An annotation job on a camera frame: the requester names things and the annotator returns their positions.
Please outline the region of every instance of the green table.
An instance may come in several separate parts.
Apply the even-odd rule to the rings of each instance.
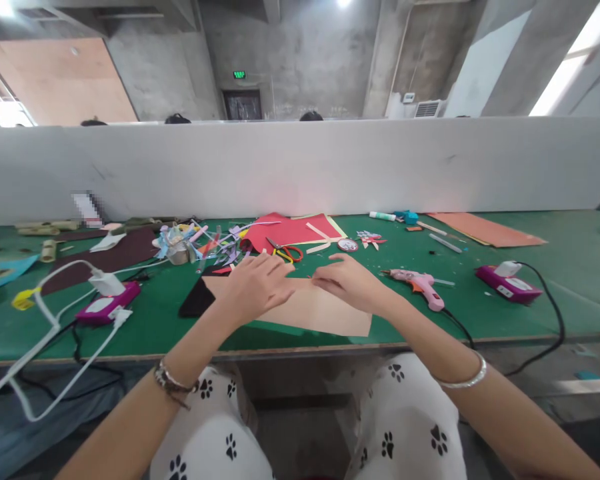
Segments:
[[[429,238],[427,231],[406,232],[404,224],[371,219],[364,215],[336,217],[344,231],[355,236],[357,230],[379,233],[388,240],[374,248],[360,248],[354,258],[378,276],[380,270],[404,268],[454,281],[454,288],[436,286],[449,310],[462,321],[476,343],[482,345],[548,344],[557,336],[557,321],[546,295],[532,306],[510,303],[496,294],[474,274],[484,264],[498,264],[506,259],[530,263],[549,282],[567,327],[567,341],[600,341],[600,212],[558,211],[526,213],[487,213],[482,217],[544,238],[549,243],[539,247],[495,249],[477,244],[455,242],[468,247],[457,254]],[[424,222],[451,232],[446,225],[429,217]],[[224,230],[236,220],[210,221],[210,231],[220,224]],[[19,249],[39,251],[42,237],[18,237],[12,227],[0,227],[0,246],[5,254],[24,257]],[[97,240],[72,242],[75,248],[60,255],[86,250]],[[328,263],[327,257],[339,251],[333,244],[322,252],[306,255],[292,276],[306,277],[315,268]],[[0,365],[8,365],[31,348],[49,330],[49,324],[37,307],[17,311],[10,305],[16,293],[33,288],[49,271],[49,265],[36,263],[18,280],[0,288]],[[154,359],[167,352],[195,320],[178,318],[178,308],[197,280],[194,265],[157,266],[149,271],[154,278],[145,282],[133,302],[134,314],[102,353],[100,360]],[[539,286],[532,271],[523,269],[524,280]],[[406,296],[431,321],[456,338],[463,335],[442,313],[428,310],[424,298],[414,295],[404,284],[383,278],[382,282]],[[89,290],[88,284],[77,285],[45,298],[52,312]],[[68,324],[82,308],[70,310],[61,323]],[[110,328],[81,328],[82,355],[92,354],[106,338]],[[37,362],[71,361],[74,342],[67,332],[38,357]],[[253,322],[236,331],[224,342],[219,357],[256,355],[293,355],[336,353],[382,349],[408,349],[400,334],[384,319],[374,317],[368,337],[339,337]]]

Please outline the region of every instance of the glue stick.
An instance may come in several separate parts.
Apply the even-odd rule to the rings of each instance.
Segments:
[[[370,212],[369,216],[380,220],[395,221],[395,215],[392,213]]]

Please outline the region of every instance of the power cord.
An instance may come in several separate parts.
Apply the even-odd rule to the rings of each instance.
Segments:
[[[446,313],[447,316],[453,322],[453,324],[456,327],[458,327],[460,330],[462,330],[462,332],[465,334],[467,340],[469,340],[469,346],[470,346],[471,350],[475,350],[475,343],[473,342],[473,337],[469,333],[469,330],[467,330],[467,328],[462,324],[462,322],[460,322],[460,320],[458,320],[456,317],[454,317],[453,314],[448,309],[443,308],[442,312]]]
[[[151,263],[149,265],[140,265],[140,266],[137,266],[137,267],[131,267],[131,268],[128,268],[128,269],[118,270],[118,271],[113,272],[113,273],[122,273],[122,272],[126,272],[126,271],[135,271],[135,270],[139,270],[139,269],[140,270],[144,270],[144,269],[146,269],[148,267],[154,267],[154,266],[160,265],[162,263],[165,263],[167,261],[169,261],[169,260],[166,259],[166,260],[162,260],[162,261],[159,261],[159,262],[156,262],[156,263]],[[58,268],[58,270],[50,273],[48,276],[46,276],[44,279],[42,279],[40,281],[40,283],[38,283],[38,285],[37,285],[37,289],[36,289],[36,291],[34,293],[34,298],[35,298],[35,302],[36,302],[38,308],[40,308],[40,310],[42,311],[42,313],[44,314],[44,316],[48,320],[49,324],[51,325],[51,328],[46,333],[46,335],[44,337],[42,337],[28,352],[26,352],[22,357],[20,357],[18,360],[16,360],[16,362],[14,362],[14,364],[12,364],[12,366],[10,366],[10,368],[7,370],[7,373],[5,374],[5,376],[0,379],[0,390],[2,390],[2,388],[6,384],[10,384],[11,388],[14,390],[14,392],[18,396],[18,399],[20,400],[20,403],[22,405],[22,408],[24,410],[26,418],[29,421],[32,421],[32,422],[33,421],[38,421],[38,420],[44,418],[44,416],[46,416],[62,400],[62,398],[64,398],[64,396],[68,393],[68,391],[72,388],[72,386],[77,382],[78,378],[80,378],[80,376],[85,372],[85,370],[87,368],[89,368],[89,366],[96,359],[96,357],[98,355],[100,355],[100,352],[102,352],[102,350],[107,346],[107,344],[111,341],[111,339],[116,334],[116,332],[119,330],[119,328],[124,324],[124,322],[126,322],[127,318],[131,314],[130,311],[124,311],[123,310],[123,311],[119,312],[118,316],[116,316],[116,318],[115,318],[115,320],[113,322],[113,330],[109,334],[109,336],[106,338],[106,340],[104,341],[104,343],[102,345],[100,345],[100,347],[91,356],[91,358],[89,358],[89,360],[87,360],[85,362],[85,364],[80,369],[80,371],[76,374],[76,376],[74,376],[74,378],[69,382],[69,384],[64,388],[64,390],[56,397],[56,399],[52,402],[52,404],[42,414],[40,414],[37,417],[34,416],[33,411],[31,410],[31,405],[29,404],[29,401],[28,401],[28,398],[27,398],[26,394],[20,388],[20,386],[18,385],[18,382],[16,382],[17,375],[20,372],[20,370],[22,370],[22,368],[24,368],[24,366],[26,364],[28,364],[28,362],[30,362],[36,355],[38,355],[42,350],[44,350],[52,340],[55,340],[57,338],[58,334],[61,331],[62,332],[66,331],[66,329],[68,328],[68,326],[65,326],[63,328],[60,327],[59,321],[60,321],[60,318],[62,317],[62,315],[67,310],[69,310],[71,307],[73,307],[78,302],[82,301],[83,299],[87,298],[88,296],[90,296],[95,291],[95,289],[90,290],[86,294],[82,295],[80,298],[74,300],[73,302],[71,302],[70,304],[68,304],[67,306],[65,306],[62,310],[60,310],[60,312],[58,312],[57,315],[54,315],[54,314],[51,313],[51,311],[49,310],[49,308],[46,306],[46,304],[42,300],[42,296],[40,294],[40,290],[42,289],[42,286],[48,280],[50,280],[50,278],[56,276],[62,270],[65,270],[65,269],[71,267],[72,265],[76,265],[78,263],[83,263],[86,266],[88,266],[90,268],[91,272],[94,274],[94,276],[96,276],[96,277],[98,277],[100,279],[103,279],[106,276],[110,276],[111,275],[111,274],[108,274],[108,273],[104,273],[101,270],[95,268],[92,264],[90,264],[89,262],[87,262],[85,260],[76,260],[76,261],[72,261],[70,263],[67,263],[66,265],[63,265],[62,267]]]
[[[149,267],[150,265],[156,263],[157,260],[154,260],[150,263],[148,263],[146,265],[146,267]],[[138,270],[138,272],[132,274],[131,276],[129,276],[128,278],[122,280],[122,282],[128,282],[128,281],[132,281],[132,280],[137,280],[137,281],[146,281],[149,280],[150,276],[149,274],[147,274],[145,272],[145,269],[142,268],[140,270]],[[93,294],[93,296],[89,299],[89,303],[92,303],[97,297],[98,297],[99,293],[95,292]],[[47,348],[49,348],[50,346],[52,346],[54,344],[54,342],[56,340],[58,340],[58,338],[67,330],[71,329],[71,334],[73,336],[73,340],[75,342],[75,348],[73,350],[73,360],[80,364],[80,365],[84,365],[85,361],[82,360],[81,355],[80,355],[80,349],[82,346],[82,340],[80,338],[80,336],[78,335],[78,332],[76,330],[77,328],[77,320],[74,320],[72,322],[70,322],[69,324],[67,324],[66,326],[64,326],[61,330],[59,330],[56,335],[54,336],[54,338],[52,338],[48,344],[46,344],[46,346],[40,350],[39,354],[42,353],[44,350],[46,350]],[[72,401],[72,400],[78,400],[82,397],[85,397],[87,395],[90,395],[94,392],[97,392],[99,390],[105,389],[107,387],[110,387],[112,385],[114,385],[115,383],[120,383],[120,386],[123,390],[123,392],[126,394],[127,393],[127,386],[125,384],[125,374],[124,372],[120,371],[120,370],[116,370],[110,367],[107,367],[105,365],[96,365],[96,364],[92,364],[89,366],[89,368],[92,368],[94,370],[100,370],[100,371],[106,371],[108,373],[112,373],[114,375],[116,375],[118,378],[116,380],[110,381],[108,383],[105,383],[103,385],[100,385],[99,387],[95,387],[92,388],[86,392],[82,392],[79,393],[77,395],[72,395],[70,397],[64,397],[62,400],[60,400],[60,402],[66,402],[66,401]],[[56,400],[57,396],[56,394],[54,394],[50,388],[48,388],[46,385],[44,385],[43,383],[40,382],[36,382],[34,380],[31,380],[30,378],[27,378],[24,374],[23,370],[20,370],[18,372],[18,374],[16,374],[16,378],[18,378],[18,380],[22,381],[22,383],[27,384],[30,387],[34,387],[34,388],[38,388],[40,390],[42,390],[44,393],[47,394],[47,396],[50,398],[51,401]]]
[[[555,314],[556,317],[558,318],[558,340],[555,341],[555,343],[550,346],[549,348],[547,348],[546,350],[543,350],[542,352],[538,353],[537,355],[534,355],[533,357],[531,357],[530,359],[522,362],[522,364],[520,364],[520,366],[518,366],[518,368],[505,373],[505,377],[510,377],[512,375],[516,375],[520,372],[522,372],[522,370],[524,370],[525,368],[527,368],[530,364],[532,364],[533,362],[536,362],[538,360],[540,360],[541,358],[546,357],[548,354],[550,354],[552,351],[556,350],[558,347],[560,347],[560,345],[562,345],[565,342],[565,336],[566,336],[566,328],[565,328],[565,320],[562,318],[562,312],[560,312],[560,308],[558,308],[558,304],[555,302],[553,295],[551,294],[551,292],[549,291],[549,287],[547,286],[547,282],[545,282],[544,278],[542,277],[542,275],[540,275],[540,272],[538,272],[538,270],[536,270],[534,267],[532,267],[530,264],[528,263],[524,263],[524,262],[518,262],[516,261],[516,263],[519,263],[520,265],[524,265],[526,267],[529,267],[531,270],[533,270],[535,272],[535,274],[538,276],[538,278],[540,279],[540,283],[542,283],[542,287],[544,288],[549,301],[551,302],[553,309],[555,310]]]

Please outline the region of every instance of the white partition wall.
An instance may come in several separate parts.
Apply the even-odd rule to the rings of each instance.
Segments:
[[[590,209],[600,118],[510,117],[0,129],[0,225],[327,212]]]

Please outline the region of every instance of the black cable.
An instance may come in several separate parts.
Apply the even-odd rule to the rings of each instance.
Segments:
[[[529,267],[531,270],[533,270],[535,272],[535,274],[540,279],[540,283],[542,283],[542,287],[545,289],[545,292],[547,293],[549,301],[551,302],[553,309],[555,310],[555,314],[558,318],[559,332],[558,332],[558,340],[556,340],[552,346],[550,346],[546,350],[543,350],[542,352],[538,353],[537,355],[534,355],[530,359],[522,362],[522,364],[518,368],[516,368],[508,373],[505,373],[505,377],[510,377],[512,375],[516,375],[516,374],[522,372],[522,370],[524,370],[526,367],[528,367],[533,362],[538,361],[543,357],[546,357],[548,354],[550,354],[552,351],[556,350],[560,345],[562,345],[564,343],[565,336],[566,336],[565,321],[562,318],[562,313],[560,312],[560,308],[558,308],[558,304],[555,302],[553,295],[549,291],[547,282],[545,282],[544,278],[542,278],[542,275],[540,275],[540,272],[538,272],[538,270],[536,270],[530,264],[524,263],[524,262],[518,262],[518,261],[516,263],[519,263],[520,265],[525,265],[525,266]]]
[[[134,274],[130,275],[128,278],[122,280],[122,282],[127,282],[127,281],[132,281],[134,279],[138,280],[138,281],[146,281],[149,280],[149,275],[147,273],[145,273],[145,269],[156,263],[158,261],[158,259],[154,259],[151,262],[149,262],[148,264],[146,264],[143,268],[138,269],[138,271],[136,271]],[[90,300],[89,303],[92,303],[97,297],[98,297],[99,293],[95,292]],[[47,342],[47,344],[42,348],[42,350],[40,350],[39,354],[42,353],[44,350],[46,350],[47,348],[49,348],[50,346],[52,346],[54,344],[54,342],[56,342],[56,340],[58,340],[58,338],[60,338],[60,335],[62,335],[64,332],[66,332],[67,330],[71,329],[71,333],[73,334],[73,340],[75,341],[75,348],[73,350],[73,359],[75,360],[76,363],[80,364],[80,365],[84,365],[86,363],[86,361],[82,360],[81,356],[80,356],[80,348],[82,346],[82,340],[80,339],[80,336],[78,335],[78,333],[76,332],[76,326],[77,326],[77,320],[73,320],[72,322],[68,323],[67,325],[65,325],[64,327],[62,327],[60,330],[58,330],[58,332],[49,340],[49,342]],[[105,389],[107,387],[112,386],[114,383],[118,383],[120,382],[120,386],[122,387],[122,390],[125,394],[127,394],[127,386],[125,384],[125,374],[124,372],[120,371],[120,370],[116,370],[116,369],[112,369],[110,367],[107,367],[106,365],[94,365],[91,364],[89,366],[89,368],[92,368],[94,370],[100,370],[100,371],[105,371],[108,373],[112,373],[114,375],[116,375],[118,378],[116,378],[116,380],[112,380],[108,383],[105,383],[103,385],[100,385],[98,387],[94,387],[90,390],[87,390],[85,392],[82,393],[78,393],[76,395],[72,395],[70,397],[65,397],[62,400],[60,400],[60,402],[66,402],[66,401],[72,401],[72,400],[78,400],[82,397],[86,397],[87,395],[90,395],[98,390],[102,390]],[[16,374],[16,378],[18,378],[18,380],[20,380],[22,383],[25,383],[26,385],[30,386],[30,387],[34,387],[34,388],[38,388],[40,390],[42,390],[50,399],[51,401],[56,400],[57,396],[56,394],[54,394],[54,392],[51,391],[50,388],[48,388],[46,385],[40,383],[40,382],[36,382],[34,380],[31,380],[30,378],[25,377],[24,374],[24,369],[21,369],[17,374]]]
[[[464,332],[467,340],[469,340],[469,346],[471,347],[471,350],[475,350],[475,343],[473,342],[473,337],[469,333],[469,330],[467,330],[467,328],[462,324],[462,322],[460,322],[460,320],[454,317],[448,309],[443,308],[442,312],[446,313],[451,319],[451,321],[454,323],[454,325],[456,325],[460,330],[462,330],[462,332]]]

